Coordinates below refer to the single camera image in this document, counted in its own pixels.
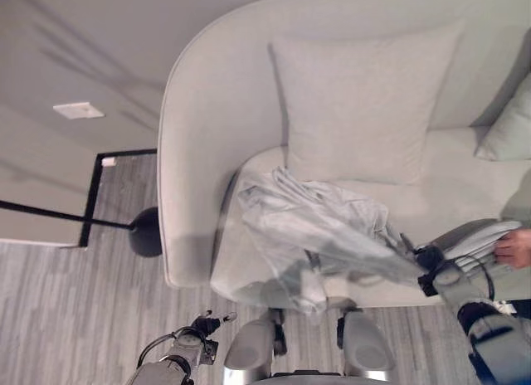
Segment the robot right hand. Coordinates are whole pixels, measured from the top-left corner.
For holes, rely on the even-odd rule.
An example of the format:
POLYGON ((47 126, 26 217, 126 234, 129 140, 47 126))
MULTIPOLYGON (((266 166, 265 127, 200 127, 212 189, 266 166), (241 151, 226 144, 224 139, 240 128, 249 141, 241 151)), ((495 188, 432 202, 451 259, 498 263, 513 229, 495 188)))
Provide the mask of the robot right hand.
POLYGON ((433 244, 427 246, 414 247, 412 241, 401 233, 402 243, 406 248, 407 254, 426 272, 432 273, 437 271, 445 262, 446 258, 441 249, 433 244))

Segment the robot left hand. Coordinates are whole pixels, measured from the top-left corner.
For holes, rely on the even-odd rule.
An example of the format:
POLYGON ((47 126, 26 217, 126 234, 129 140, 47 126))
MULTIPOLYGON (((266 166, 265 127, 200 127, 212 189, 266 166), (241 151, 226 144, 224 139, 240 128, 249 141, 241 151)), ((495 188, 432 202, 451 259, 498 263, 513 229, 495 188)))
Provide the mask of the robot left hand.
POLYGON ((208 309, 200 314, 191 324, 191 327, 200 333, 204 338, 214 334, 222 325, 229 324, 237 318, 236 312, 222 314, 219 317, 212 315, 212 310, 208 309))

